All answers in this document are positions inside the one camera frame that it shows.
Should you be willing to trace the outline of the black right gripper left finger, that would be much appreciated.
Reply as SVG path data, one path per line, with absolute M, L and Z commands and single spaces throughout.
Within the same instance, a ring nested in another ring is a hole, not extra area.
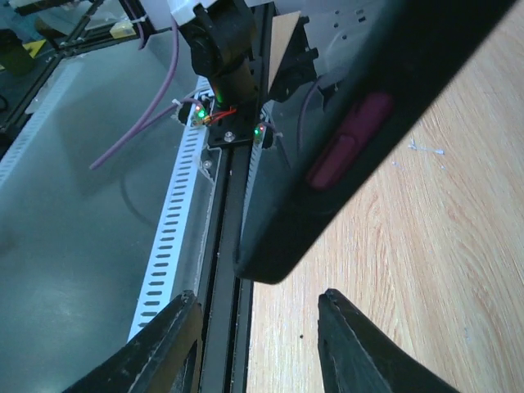
M 203 316 L 183 291 L 124 347 L 67 392 L 197 392 Z

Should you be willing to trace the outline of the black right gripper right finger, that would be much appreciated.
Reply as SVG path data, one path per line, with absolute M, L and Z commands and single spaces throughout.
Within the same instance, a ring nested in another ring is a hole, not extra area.
M 453 392 L 341 292 L 318 297 L 318 354 L 326 392 Z

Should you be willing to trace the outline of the black phone case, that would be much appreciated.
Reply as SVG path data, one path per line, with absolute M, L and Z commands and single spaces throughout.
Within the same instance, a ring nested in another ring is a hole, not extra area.
M 234 271 L 282 281 L 511 9 L 510 1 L 314 2 L 322 80 L 254 147 Z

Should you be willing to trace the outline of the purple smartphone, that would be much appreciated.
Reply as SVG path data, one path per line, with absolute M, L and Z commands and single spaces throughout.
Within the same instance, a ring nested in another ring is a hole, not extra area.
M 384 92 L 369 93 L 354 104 L 309 171 L 307 183 L 318 191 L 337 184 L 388 119 L 393 106 L 393 97 Z

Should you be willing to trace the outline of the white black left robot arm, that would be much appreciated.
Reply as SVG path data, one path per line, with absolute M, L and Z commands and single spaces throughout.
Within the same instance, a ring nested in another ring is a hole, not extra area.
M 243 1 L 169 1 L 169 10 L 191 50 L 192 68 L 206 78 L 221 106 L 256 96 L 247 54 L 256 27 Z

